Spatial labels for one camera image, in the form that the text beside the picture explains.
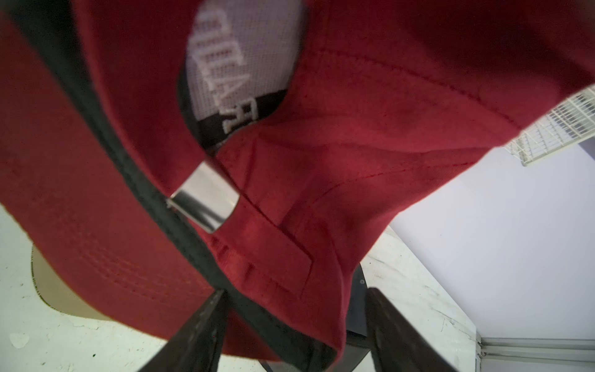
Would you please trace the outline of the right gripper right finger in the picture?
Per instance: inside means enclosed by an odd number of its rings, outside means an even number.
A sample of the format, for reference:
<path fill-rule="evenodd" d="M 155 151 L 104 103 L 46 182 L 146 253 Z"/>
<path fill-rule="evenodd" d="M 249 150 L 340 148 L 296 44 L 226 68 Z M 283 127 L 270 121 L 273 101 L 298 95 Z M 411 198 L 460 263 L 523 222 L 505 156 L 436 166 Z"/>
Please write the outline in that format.
<path fill-rule="evenodd" d="M 379 289 L 367 289 L 365 312 L 367 339 L 376 371 L 456 371 Z"/>

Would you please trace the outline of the dark grey baseball cap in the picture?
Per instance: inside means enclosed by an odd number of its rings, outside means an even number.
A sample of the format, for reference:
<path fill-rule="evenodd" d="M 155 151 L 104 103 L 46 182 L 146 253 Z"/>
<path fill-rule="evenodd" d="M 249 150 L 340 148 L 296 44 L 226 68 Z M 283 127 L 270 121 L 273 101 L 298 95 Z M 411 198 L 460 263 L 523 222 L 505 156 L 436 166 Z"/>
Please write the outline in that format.
<path fill-rule="evenodd" d="M 324 342 L 288 328 L 287 337 L 296 345 L 291 347 L 297 358 L 284 353 L 280 361 L 260 361 L 265 371 L 354 371 L 370 353 L 367 343 L 365 294 L 367 281 L 361 265 L 354 274 L 350 303 L 346 313 L 346 345 L 343 354 Z"/>

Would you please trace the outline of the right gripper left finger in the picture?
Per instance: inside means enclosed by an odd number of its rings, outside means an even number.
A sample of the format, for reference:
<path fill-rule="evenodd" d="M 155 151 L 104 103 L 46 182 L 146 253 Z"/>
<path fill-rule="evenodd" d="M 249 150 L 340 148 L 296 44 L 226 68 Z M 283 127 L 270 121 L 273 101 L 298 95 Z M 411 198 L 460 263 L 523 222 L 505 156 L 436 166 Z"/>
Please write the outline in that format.
<path fill-rule="evenodd" d="M 229 296 L 215 291 L 140 372 L 218 370 L 226 335 Z"/>

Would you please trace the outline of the red baseball cap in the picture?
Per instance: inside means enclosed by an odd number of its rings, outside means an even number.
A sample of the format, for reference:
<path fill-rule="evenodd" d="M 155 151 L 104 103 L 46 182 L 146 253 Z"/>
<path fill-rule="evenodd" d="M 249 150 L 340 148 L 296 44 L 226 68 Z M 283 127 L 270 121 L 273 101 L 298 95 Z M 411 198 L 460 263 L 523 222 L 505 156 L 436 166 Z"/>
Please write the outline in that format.
<path fill-rule="evenodd" d="M 4 1 L 1 202 L 110 319 L 341 355 L 390 221 L 593 83 L 592 1 Z"/>

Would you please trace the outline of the tan dark-brim baseball cap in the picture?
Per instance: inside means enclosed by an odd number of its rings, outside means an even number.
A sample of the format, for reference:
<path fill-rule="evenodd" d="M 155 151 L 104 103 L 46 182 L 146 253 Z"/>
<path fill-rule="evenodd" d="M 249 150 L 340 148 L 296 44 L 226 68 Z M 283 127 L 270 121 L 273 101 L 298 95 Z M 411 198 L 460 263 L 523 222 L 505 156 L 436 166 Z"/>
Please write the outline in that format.
<path fill-rule="evenodd" d="M 72 291 L 35 246 L 32 247 L 31 274 L 39 298 L 52 309 L 69 316 L 111 321 Z"/>

